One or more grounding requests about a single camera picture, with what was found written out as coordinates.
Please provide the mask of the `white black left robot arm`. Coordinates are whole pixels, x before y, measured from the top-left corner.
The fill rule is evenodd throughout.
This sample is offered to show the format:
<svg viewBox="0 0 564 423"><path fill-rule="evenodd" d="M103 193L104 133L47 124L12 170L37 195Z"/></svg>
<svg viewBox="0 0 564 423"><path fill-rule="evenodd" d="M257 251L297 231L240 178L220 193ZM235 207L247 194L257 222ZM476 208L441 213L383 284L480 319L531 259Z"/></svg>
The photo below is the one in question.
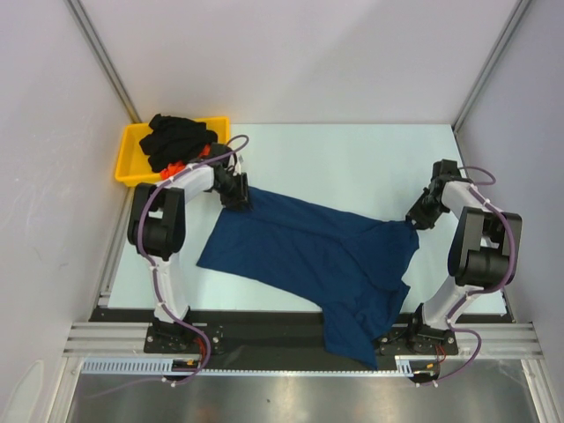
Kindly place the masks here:
<svg viewBox="0 0 564 423"><path fill-rule="evenodd" d="M181 287L179 253L187 235L186 205L212 191L219 194L227 210L250 208L248 176L238 165L190 165L160 184L140 183L134 190L128 242L148 264L154 298L153 328L179 353L193 346L195 335L203 334L187 321L190 305Z"/></svg>

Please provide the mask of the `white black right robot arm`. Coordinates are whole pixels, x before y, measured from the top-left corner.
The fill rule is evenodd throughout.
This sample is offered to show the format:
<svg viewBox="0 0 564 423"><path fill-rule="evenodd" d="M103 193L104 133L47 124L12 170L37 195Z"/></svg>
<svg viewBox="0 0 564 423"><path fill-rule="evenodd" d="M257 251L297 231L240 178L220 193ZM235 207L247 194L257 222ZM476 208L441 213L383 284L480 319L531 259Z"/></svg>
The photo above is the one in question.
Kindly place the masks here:
<svg viewBox="0 0 564 423"><path fill-rule="evenodd" d="M411 316L405 338L416 353L428 353L454 337L462 313L481 295L500 291L516 273L522 218L484 198L471 180L435 176L406 219L417 230L435 226L444 213L458 219L449 249L449 276Z"/></svg>

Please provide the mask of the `blue t shirt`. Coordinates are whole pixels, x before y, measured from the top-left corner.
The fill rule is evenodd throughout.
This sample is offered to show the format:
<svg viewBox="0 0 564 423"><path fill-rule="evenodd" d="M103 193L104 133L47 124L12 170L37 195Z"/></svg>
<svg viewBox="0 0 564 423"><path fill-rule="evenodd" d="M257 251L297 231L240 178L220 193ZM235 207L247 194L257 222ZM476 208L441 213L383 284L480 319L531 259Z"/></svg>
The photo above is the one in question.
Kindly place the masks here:
<svg viewBox="0 0 564 423"><path fill-rule="evenodd" d="M419 248L413 224L249 193L250 209L220 213L197 266L315 303L325 350L375 369L373 343L396 322L410 290L403 277Z"/></svg>

